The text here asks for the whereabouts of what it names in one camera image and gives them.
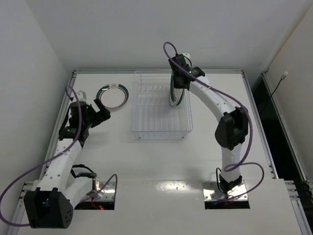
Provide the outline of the dark green patterned plate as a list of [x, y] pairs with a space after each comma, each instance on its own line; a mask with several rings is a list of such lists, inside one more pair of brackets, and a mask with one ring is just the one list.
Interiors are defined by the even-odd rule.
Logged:
[[183, 98], [184, 98], [184, 94], [185, 94], [185, 89], [182, 90], [181, 96], [180, 96], [180, 100], [177, 103], [177, 105], [180, 105], [180, 103], [182, 102]]

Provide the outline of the green red rimmed plate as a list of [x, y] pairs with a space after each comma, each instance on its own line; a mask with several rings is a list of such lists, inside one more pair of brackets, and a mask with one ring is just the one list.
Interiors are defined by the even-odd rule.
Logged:
[[106, 109], [114, 112], [126, 105], [129, 99], [129, 91], [122, 84], [107, 84], [98, 90], [96, 99], [99, 99]]
[[171, 73], [169, 103], [171, 107], [178, 106], [183, 89], [174, 88], [174, 73]]

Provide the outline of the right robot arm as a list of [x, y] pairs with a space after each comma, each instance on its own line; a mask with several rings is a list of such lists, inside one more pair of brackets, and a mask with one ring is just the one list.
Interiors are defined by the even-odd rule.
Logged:
[[248, 134], [248, 118], [242, 107], [230, 103], [212, 88], [207, 88], [190, 76], [209, 85], [205, 73], [198, 67], [191, 68], [183, 54], [176, 53], [169, 60], [172, 69], [169, 102], [178, 106], [184, 92], [196, 95], [215, 116], [218, 126], [215, 139], [222, 148], [222, 167], [236, 165], [240, 161], [242, 144]]

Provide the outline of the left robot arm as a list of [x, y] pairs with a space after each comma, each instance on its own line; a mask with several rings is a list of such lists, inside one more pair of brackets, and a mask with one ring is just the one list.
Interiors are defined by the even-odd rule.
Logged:
[[59, 129], [58, 157], [50, 162], [36, 189], [25, 194], [25, 210], [33, 229], [68, 228], [75, 207], [95, 189], [96, 173], [79, 173], [74, 182], [66, 186], [73, 163], [89, 136], [89, 129], [111, 117], [110, 111], [98, 98], [94, 103], [99, 108], [98, 112], [85, 100], [69, 105]]

